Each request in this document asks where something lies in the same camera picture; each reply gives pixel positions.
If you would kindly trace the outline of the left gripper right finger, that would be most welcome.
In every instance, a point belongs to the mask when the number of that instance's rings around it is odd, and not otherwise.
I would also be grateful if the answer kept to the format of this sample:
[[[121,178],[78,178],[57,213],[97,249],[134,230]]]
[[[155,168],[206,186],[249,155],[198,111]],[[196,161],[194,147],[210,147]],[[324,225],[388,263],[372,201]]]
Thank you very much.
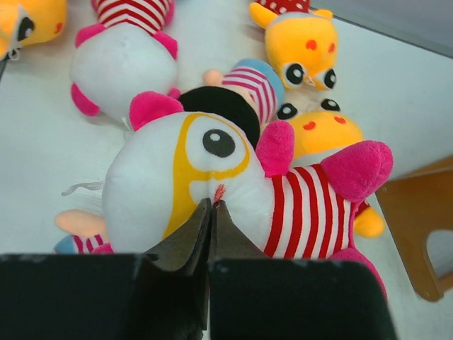
[[[223,259],[264,260],[266,256],[233,222],[227,204],[213,206],[211,223],[211,263]]]

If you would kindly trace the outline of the boy plush under left arm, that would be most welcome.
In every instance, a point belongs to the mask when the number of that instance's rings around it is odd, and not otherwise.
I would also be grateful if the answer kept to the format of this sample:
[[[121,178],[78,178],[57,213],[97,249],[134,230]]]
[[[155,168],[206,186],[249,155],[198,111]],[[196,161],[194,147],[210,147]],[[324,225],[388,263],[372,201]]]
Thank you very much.
[[[103,217],[84,210],[66,210],[55,217],[55,225],[67,233],[55,245],[55,254],[113,253]]]

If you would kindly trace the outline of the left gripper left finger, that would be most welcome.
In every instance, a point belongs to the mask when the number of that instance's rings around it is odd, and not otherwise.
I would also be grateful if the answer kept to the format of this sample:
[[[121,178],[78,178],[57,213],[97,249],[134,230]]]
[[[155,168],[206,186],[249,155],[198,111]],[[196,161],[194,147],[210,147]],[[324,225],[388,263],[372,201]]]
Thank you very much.
[[[186,222],[148,250],[156,269],[146,304],[148,332],[206,330],[211,213],[211,200],[203,198]]]

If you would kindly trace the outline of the white pink plush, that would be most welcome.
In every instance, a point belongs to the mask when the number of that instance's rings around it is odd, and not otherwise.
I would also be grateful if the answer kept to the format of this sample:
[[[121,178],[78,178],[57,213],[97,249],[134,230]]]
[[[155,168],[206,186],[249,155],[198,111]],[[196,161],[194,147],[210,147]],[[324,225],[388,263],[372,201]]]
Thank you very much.
[[[269,257],[372,266],[355,246],[353,221],[393,168],[383,142],[357,142],[317,164],[285,163],[271,174],[244,131],[220,115],[187,112],[176,99],[145,91],[128,116],[132,136],[102,192],[113,253],[147,251],[208,198],[224,201],[234,224]]]
[[[176,4],[168,0],[92,1],[98,22],[82,28],[69,76],[81,113],[127,123],[131,100],[144,91],[178,98],[178,43],[163,32]]]

